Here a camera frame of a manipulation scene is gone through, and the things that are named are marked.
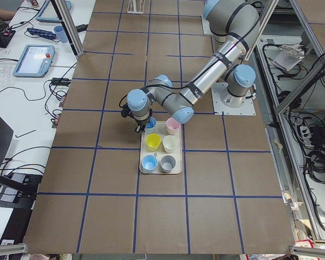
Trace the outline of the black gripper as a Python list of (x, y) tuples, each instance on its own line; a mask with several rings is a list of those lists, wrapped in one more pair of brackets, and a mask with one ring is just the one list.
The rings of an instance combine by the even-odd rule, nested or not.
[(146, 130), (146, 124), (150, 122), (150, 118), (152, 116), (152, 109), (146, 108), (138, 111), (131, 110), (131, 113), (138, 124), (135, 132), (144, 134)]

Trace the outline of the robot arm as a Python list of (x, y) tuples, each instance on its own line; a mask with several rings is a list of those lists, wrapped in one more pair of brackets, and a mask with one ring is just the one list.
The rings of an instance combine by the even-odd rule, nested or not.
[(225, 43), (179, 93), (174, 92), (166, 75), (159, 75), (144, 87), (127, 94), (121, 116), (136, 121), (137, 133), (144, 132), (154, 103), (161, 105), (180, 124), (185, 124), (194, 115), (193, 106), (219, 78), (229, 82), (228, 92), (234, 98), (245, 96), (253, 85), (254, 70), (237, 64), (237, 60), (254, 46), (258, 37), (260, 17), (255, 7), (245, 1), (208, 1), (203, 17), (215, 36), (225, 37)]

